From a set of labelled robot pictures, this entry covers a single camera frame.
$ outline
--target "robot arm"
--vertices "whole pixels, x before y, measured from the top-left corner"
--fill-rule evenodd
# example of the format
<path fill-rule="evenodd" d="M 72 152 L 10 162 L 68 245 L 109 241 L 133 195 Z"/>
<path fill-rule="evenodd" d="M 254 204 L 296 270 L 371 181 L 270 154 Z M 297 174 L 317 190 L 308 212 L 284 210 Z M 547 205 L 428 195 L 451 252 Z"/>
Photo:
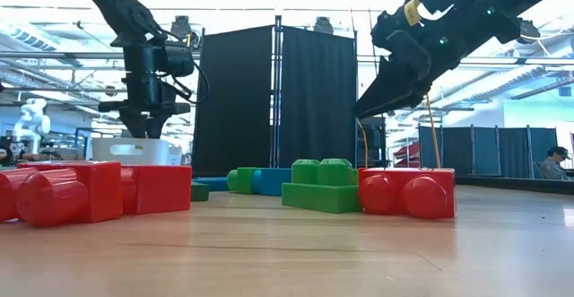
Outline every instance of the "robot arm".
<path fill-rule="evenodd" d="M 117 34 L 111 46 L 123 48 L 126 66 L 123 82 L 127 100 L 102 102 L 99 110 L 118 110 L 133 137 L 159 138 L 169 117 L 189 112 L 187 104 L 176 103 L 176 96 L 191 101 L 192 91 L 177 80 L 194 72 L 191 48 L 182 40 L 169 41 L 170 33 L 137 0 L 92 1 Z M 178 88 L 161 80 L 167 75 L 173 77 Z"/>
<path fill-rule="evenodd" d="M 432 82 L 492 37 L 520 37 L 518 16 L 543 0 L 406 0 L 394 14 L 383 12 L 371 32 L 373 44 L 391 52 L 380 59 L 377 78 L 357 101 L 358 118 L 419 105 Z M 446 12 L 424 20 L 417 7 Z"/>

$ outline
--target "ceiling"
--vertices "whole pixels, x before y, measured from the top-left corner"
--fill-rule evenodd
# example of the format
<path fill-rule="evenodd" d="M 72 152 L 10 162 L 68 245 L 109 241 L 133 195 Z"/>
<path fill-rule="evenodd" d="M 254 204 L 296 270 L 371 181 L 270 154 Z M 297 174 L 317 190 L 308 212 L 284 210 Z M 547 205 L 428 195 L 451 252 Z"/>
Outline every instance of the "ceiling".
<path fill-rule="evenodd" d="M 373 54 L 384 55 L 385 52 L 373 49 L 370 44 L 371 25 L 380 12 L 393 12 L 403 0 L 139 0 L 152 9 L 156 21 L 168 29 L 176 15 L 188 15 L 196 30 L 205 28 L 207 33 L 233 31 L 248 27 L 272 24 L 276 14 L 283 16 L 283 23 L 291 26 L 309 26 L 319 15 L 328 16 L 335 26 L 337 34 L 352 36 L 352 31 L 358 31 L 358 52 L 364 62 L 360 63 L 360 92 L 363 92 L 374 79 L 375 65 L 372 63 Z M 529 92 L 541 87 L 540 83 L 554 83 L 559 78 L 568 77 L 568 73 L 547 72 L 531 74 L 526 81 L 513 84 L 509 90 L 499 90 L 478 96 L 478 91 L 497 89 L 516 74 L 513 57 L 563 57 L 571 50 L 569 39 L 574 26 L 574 13 L 566 4 L 574 4 L 574 0 L 544 0 L 533 9 L 524 13 L 524 18 L 533 20 L 543 34 L 541 40 L 532 45 L 520 45 L 512 42 L 501 45 L 496 39 L 477 49 L 456 71 L 441 76 L 433 85 L 431 98 L 435 105 L 443 107 L 473 106 L 480 109 L 481 101 L 489 101 L 498 97 L 516 96 L 520 92 Z M 14 30 L 27 31 L 44 42 L 42 47 L 52 47 L 56 51 L 71 52 L 119 52 L 120 49 L 110 48 L 109 43 L 116 37 L 107 26 L 98 9 L 91 0 L 0 0 L 0 51 L 42 51 L 37 46 L 21 42 L 14 37 Z M 505 57 L 510 60 L 505 63 L 494 62 L 491 59 Z M 4 77 L 13 74 L 15 61 L 17 64 L 35 68 L 34 72 L 26 73 L 26 83 L 34 85 L 53 85 L 58 87 L 103 88 L 114 86 L 123 88 L 120 80 L 123 76 L 122 60 L 90 60 L 81 61 L 83 68 L 73 68 L 74 63 L 56 60 L 10 59 L 0 63 L 0 74 Z M 184 82 L 192 89 L 196 88 L 198 76 L 188 77 Z M 109 99 L 104 93 L 57 93 L 51 94 L 54 100 L 69 100 L 76 108 L 85 114 L 94 114 L 93 103 Z M 124 93 L 118 93 L 113 100 L 121 100 Z M 469 101 L 468 98 L 480 100 Z M 75 105 L 77 101 L 86 101 L 84 106 Z M 424 118 L 421 112 L 409 110 L 397 112 L 400 121 Z M 182 118 L 173 118 L 171 127 L 166 132 L 174 136 L 188 139 L 193 132 L 192 114 Z M 101 122 L 111 123 L 116 116 L 111 115 Z"/>

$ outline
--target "blue block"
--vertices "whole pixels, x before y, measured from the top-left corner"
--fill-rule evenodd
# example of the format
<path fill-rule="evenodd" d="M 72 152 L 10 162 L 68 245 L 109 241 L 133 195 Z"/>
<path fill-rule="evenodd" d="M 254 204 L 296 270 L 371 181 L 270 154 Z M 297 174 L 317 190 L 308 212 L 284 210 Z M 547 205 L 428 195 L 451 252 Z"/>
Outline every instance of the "blue block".
<path fill-rule="evenodd" d="M 209 186 L 209 191 L 227 191 L 227 177 L 199 177 L 194 182 Z"/>
<path fill-rule="evenodd" d="M 251 179 L 251 187 L 259 195 L 281 195 L 281 185 L 291 182 L 291 168 L 265 168 L 256 170 Z"/>

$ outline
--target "red toy block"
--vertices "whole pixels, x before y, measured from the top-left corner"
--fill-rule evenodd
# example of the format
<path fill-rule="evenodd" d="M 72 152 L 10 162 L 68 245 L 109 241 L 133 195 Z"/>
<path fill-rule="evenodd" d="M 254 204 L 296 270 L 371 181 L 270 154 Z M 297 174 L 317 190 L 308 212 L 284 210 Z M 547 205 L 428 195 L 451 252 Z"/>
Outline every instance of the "red toy block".
<path fill-rule="evenodd" d="M 0 222 L 19 218 L 16 208 L 16 190 L 33 173 L 34 168 L 0 171 Z"/>
<path fill-rule="evenodd" d="M 186 211 L 191 206 L 191 167 L 130 165 L 125 169 L 133 171 L 131 177 L 128 171 L 122 173 L 127 213 Z"/>
<path fill-rule="evenodd" d="M 359 169 L 359 199 L 367 214 L 454 218 L 455 171 Z"/>
<path fill-rule="evenodd" d="M 21 218 L 32 226 L 97 223 L 123 213 L 119 162 L 26 163 L 40 172 L 16 191 Z"/>

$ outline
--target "green block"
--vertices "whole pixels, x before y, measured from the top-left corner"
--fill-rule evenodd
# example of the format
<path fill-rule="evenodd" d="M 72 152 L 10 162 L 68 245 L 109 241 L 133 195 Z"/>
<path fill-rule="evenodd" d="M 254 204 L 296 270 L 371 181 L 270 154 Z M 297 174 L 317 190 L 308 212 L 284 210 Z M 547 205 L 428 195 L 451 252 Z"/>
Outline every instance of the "green block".
<path fill-rule="evenodd" d="M 230 191 L 237 191 L 238 185 L 237 170 L 232 170 L 227 174 L 227 188 Z"/>
<path fill-rule="evenodd" d="M 357 186 L 283 184 L 282 204 L 331 214 L 362 211 Z"/>
<path fill-rule="evenodd" d="M 201 183 L 191 183 L 191 201 L 206 202 L 209 200 L 209 186 Z"/>
<path fill-rule="evenodd" d="M 291 166 L 293 184 L 317 184 L 319 161 L 299 159 Z"/>
<path fill-rule="evenodd" d="M 234 192 L 240 194 L 256 194 L 251 187 L 251 179 L 253 178 L 253 172 L 257 168 L 239 168 L 237 169 L 237 187 L 231 189 Z"/>
<path fill-rule="evenodd" d="M 326 186 L 351 185 L 352 165 L 346 159 L 324 159 L 318 167 L 318 183 Z"/>
<path fill-rule="evenodd" d="M 359 185 L 359 170 L 351 170 L 351 185 Z"/>

